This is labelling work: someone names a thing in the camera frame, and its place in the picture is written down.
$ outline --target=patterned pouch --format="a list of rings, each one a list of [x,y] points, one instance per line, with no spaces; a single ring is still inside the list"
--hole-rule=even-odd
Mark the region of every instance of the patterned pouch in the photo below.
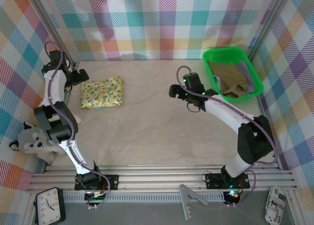
[[[124,82],[121,77],[81,83],[81,108],[112,107],[122,104]]]

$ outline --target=colorful plaid wall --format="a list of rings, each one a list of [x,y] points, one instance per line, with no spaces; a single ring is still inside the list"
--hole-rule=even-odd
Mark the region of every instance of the colorful plaid wall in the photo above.
[[[43,49],[51,40],[29,0],[0,0],[0,224],[15,225],[38,158],[9,148],[44,92]]]
[[[288,0],[253,64],[282,162],[314,221],[314,0]]]
[[[42,0],[79,60],[199,59],[253,46],[276,0]]]

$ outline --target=analog clock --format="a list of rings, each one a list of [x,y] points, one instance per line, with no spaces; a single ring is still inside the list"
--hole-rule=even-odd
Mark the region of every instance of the analog clock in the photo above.
[[[57,187],[37,194],[35,206],[39,225],[55,225],[65,220],[63,192]]]

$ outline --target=beige floor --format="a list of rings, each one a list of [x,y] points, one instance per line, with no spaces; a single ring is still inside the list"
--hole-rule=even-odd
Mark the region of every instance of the beige floor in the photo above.
[[[169,97],[181,65],[210,87],[202,60],[81,62],[91,80],[118,75],[125,80],[124,103],[116,108],[81,109],[80,85],[70,97],[70,110],[82,118],[77,139],[98,165],[223,165],[236,155],[237,135],[228,125],[205,112],[191,113],[185,102]],[[260,115],[256,98],[235,104]],[[72,163],[65,156],[53,165]]]

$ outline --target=plush dog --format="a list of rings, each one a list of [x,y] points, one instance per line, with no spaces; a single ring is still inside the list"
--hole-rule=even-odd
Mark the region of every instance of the plush dog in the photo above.
[[[48,140],[44,131],[28,122],[24,122],[24,129],[18,134],[17,141],[11,142],[13,150],[20,150],[26,154],[35,154],[51,164],[56,155],[65,155],[66,152],[52,140]]]

